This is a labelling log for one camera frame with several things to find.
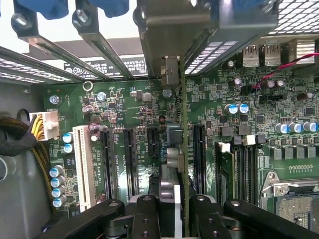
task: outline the red wire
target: red wire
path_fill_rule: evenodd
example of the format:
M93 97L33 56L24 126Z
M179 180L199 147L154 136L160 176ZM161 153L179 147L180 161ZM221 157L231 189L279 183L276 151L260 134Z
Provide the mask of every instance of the red wire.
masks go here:
M286 67L290 67L290 66L296 64L298 61L303 60L303 59L306 59L306 58L309 58L309 57L312 57L312 56L319 56L319 53L316 52L316 53L306 54L306 55L304 55L304 56L302 56L302 57L300 57L300 58L297 58L297 59L295 59L295 60L293 60L293 61L287 63L287 64L281 65L281 66L278 67L276 70L272 71L272 72L269 73L268 75L266 75L266 76L264 76L263 78L261 78L261 80L260 80L256 85L254 85L253 88L254 88L254 89L255 89L255 88L258 88L261 81L266 80L266 79L268 79L268 78L274 76L274 75L275 75L277 72L279 72L280 70L282 70L282 69L284 69L284 68L286 68Z

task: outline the motherboard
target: motherboard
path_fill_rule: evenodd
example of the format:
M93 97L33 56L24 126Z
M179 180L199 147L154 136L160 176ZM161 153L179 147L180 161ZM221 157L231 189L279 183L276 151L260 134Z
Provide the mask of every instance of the motherboard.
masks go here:
M252 87L273 69L217 69L185 89L158 79L47 86L45 108L59 114L60 138L49 141L51 167L63 168L57 209L72 217L147 194L167 149L182 143L184 90L194 193L243 199L319 232L319 88L291 70L271 78L275 87Z

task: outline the green circuit board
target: green circuit board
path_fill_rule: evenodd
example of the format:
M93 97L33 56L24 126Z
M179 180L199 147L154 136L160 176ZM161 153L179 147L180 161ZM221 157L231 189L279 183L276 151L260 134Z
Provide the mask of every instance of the green circuit board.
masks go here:
M263 187L265 175L275 171L280 180L313 179L319 175L318 138L317 132L309 133L278 133L275 126L279 123L317 122L319 111L316 95L310 100L298 101L296 96L304 92L316 92L313 76L295 77L292 71L282 71L273 77L273 80L284 80L285 86L275 90L262 90L258 93L246 91L247 86L256 84L259 79L271 72L274 68L243 68L241 70L216 70L207 78L187 78L187 116L189 125L188 161L189 174L195 181L195 155L198 153L194 137L194 126L201 125L204 129L203 154L206 160L206 189L205 194L218 197L216 185L216 143L228 143L238 135L238 127L244 126L246 135L264 135L266 142L258 149L256 161L258 172L256 182L258 190ZM231 87L229 81L240 78L240 86ZM177 95L180 88L172 91L172 96L166 98L162 93L160 80L144 80L129 82L94 83L93 90L85 92L82 84L47 86L45 90L45 107L48 111L58 110L61 135L71 132L72 128L87 125L92 117L98 117L104 128L111 129L114 134L114 154L116 159L119 199L128 201L128 189L125 175L124 136L123 129L133 128L136 132L136 148L138 157L139 193L147 193L148 176L158 174L160 165L166 162L167 134L166 128L159 124L159 116L165 116L166 121L180 123L182 117L182 102ZM106 94L104 101L97 99L97 94ZM53 105L49 97L57 95L61 102ZM263 96L282 95L284 99L265 101ZM87 102L94 107L89 116L81 111ZM230 114L225 110L228 104L242 104L249 106L245 114ZM232 135L224 136L221 127L233 128ZM148 155L146 129L158 127L160 156L156 159ZM52 166L64 164L63 141L49 142ZM101 146L92 142L92 156L94 161L94 176L97 196L104 193L104 173L101 159ZM298 149L298 154L291 153L291 149ZM222 198L237 197L238 165L237 152L225 153L222 158ZM76 170L66 169L68 202L61 207L67 211L68 207L78 203L76 191ZM267 208L276 213L276 205L268 201Z

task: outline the white pci slot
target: white pci slot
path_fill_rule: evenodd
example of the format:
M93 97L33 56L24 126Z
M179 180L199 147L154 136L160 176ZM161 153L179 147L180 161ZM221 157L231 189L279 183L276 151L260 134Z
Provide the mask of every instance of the white pci slot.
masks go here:
M73 137L80 211L83 212L96 204L93 161L88 126L74 127Z

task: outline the power connector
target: power connector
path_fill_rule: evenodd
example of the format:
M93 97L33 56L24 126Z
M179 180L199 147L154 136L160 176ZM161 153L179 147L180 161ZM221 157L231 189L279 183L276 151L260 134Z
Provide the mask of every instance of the power connector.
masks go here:
M42 115L43 135L44 138L38 141L48 141L60 136L58 111L33 112L30 113L30 119L34 116Z

